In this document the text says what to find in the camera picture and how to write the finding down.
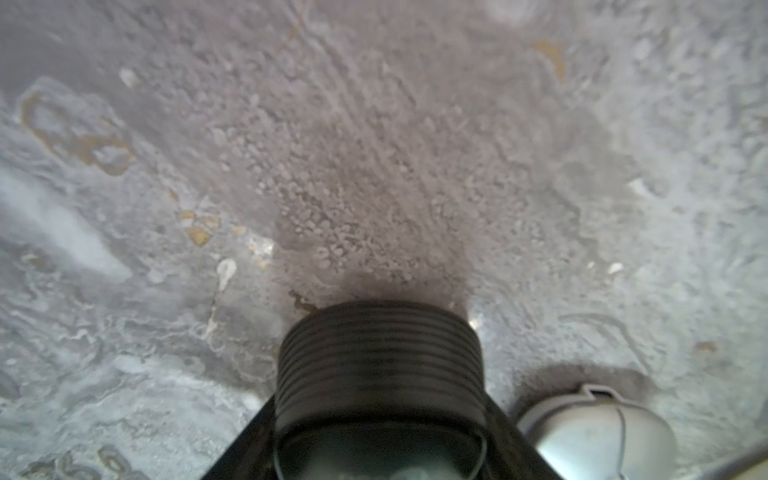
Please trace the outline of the silver mouse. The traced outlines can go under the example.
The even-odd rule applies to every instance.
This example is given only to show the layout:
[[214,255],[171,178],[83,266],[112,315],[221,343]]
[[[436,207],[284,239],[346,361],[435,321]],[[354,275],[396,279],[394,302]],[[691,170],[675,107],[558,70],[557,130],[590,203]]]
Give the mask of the silver mouse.
[[670,479],[676,468],[670,425],[607,386],[542,400],[517,427],[563,479]]

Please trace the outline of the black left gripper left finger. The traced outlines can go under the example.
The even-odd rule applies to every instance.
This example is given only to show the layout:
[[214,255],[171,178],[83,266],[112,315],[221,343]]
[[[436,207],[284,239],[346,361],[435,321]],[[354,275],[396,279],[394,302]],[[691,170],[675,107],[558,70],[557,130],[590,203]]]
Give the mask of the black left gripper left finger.
[[275,404],[271,397],[202,480],[277,480],[274,467]]

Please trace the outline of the black mouse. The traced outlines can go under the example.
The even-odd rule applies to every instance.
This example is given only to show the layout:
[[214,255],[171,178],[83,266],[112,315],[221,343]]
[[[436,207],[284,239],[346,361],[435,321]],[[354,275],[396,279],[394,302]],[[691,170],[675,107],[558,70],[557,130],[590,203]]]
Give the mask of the black mouse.
[[487,440],[484,364],[469,323],[418,302],[307,315],[279,352],[281,479],[474,479]]

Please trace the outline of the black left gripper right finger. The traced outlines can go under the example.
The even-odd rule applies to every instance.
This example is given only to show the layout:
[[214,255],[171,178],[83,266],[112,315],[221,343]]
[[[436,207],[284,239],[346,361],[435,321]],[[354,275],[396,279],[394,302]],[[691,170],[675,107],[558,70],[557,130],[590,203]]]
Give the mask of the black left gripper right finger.
[[561,480],[525,439],[505,412],[487,395],[487,453],[483,480]]

